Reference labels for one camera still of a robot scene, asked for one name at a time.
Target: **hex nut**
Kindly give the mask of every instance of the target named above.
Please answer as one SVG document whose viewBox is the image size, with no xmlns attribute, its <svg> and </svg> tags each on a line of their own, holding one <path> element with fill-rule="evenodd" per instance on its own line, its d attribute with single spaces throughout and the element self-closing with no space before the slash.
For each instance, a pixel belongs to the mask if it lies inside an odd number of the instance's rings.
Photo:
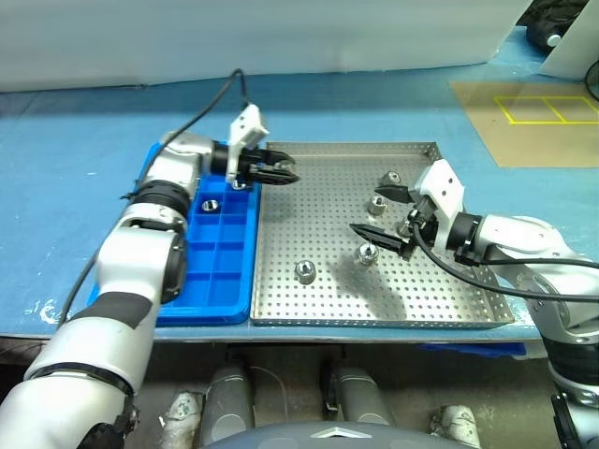
<svg viewBox="0 0 599 449">
<path fill-rule="evenodd" d="M 216 201 L 215 199 L 207 199 L 202 203 L 202 210 L 206 213 L 217 212 L 220 207 L 221 205 L 218 204 L 218 201 Z"/>
<path fill-rule="evenodd" d="M 231 188 L 233 190 L 245 190 L 247 188 L 247 185 L 244 182 L 233 180 L 233 182 L 231 183 Z"/>
<path fill-rule="evenodd" d="M 301 260 L 296 264 L 296 279 L 303 285 L 308 285 L 316 279 L 316 267 L 309 260 Z"/>
<path fill-rule="evenodd" d="M 402 185 L 402 178 L 397 171 L 388 171 L 381 178 L 381 185 Z"/>
<path fill-rule="evenodd" d="M 387 199 L 380 195 L 375 195 L 368 202 L 368 212 L 371 215 L 382 215 L 387 210 Z"/>
<path fill-rule="evenodd" d="M 397 223 L 397 235 L 403 239 L 409 239 L 412 237 L 412 231 L 410 230 L 410 222 L 408 220 L 404 220 L 402 222 Z"/>
<path fill-rule="evenodd" d="M 364 243 L 358 248 L 359 263 L 368 267 L 378 259 L 378 248 L 371 243 Z"/>
</svg>

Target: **metal tray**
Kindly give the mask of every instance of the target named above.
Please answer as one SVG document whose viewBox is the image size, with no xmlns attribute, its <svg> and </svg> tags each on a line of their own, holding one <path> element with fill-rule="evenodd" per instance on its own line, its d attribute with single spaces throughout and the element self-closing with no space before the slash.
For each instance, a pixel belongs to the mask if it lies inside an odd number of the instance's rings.
<svg viewBox="0 0 599 449">
<path fill-rule="evenodd" d="M 441 157 L 428 143 L 271 143 L 297 159 L 301 180 L 262 189 L 252 318 L 265 326 L 496 327 L 514 317 L 504 297 L 474 288 L 436 267 L 416 250 L 410 263 L 380 250 L 362 266 L 364 243 L 350 223 L 395 232 L 411 206 L 390 204 L 372 217 L 366 203 L 389 170 L 412 184 Z M 309 259 L 316 280 L 294 280 L 297 262 Z M 455 267 L 453 261 L 446 258 Z M 487 268 L 460 269 L 497 284 Z"/>
</svg>

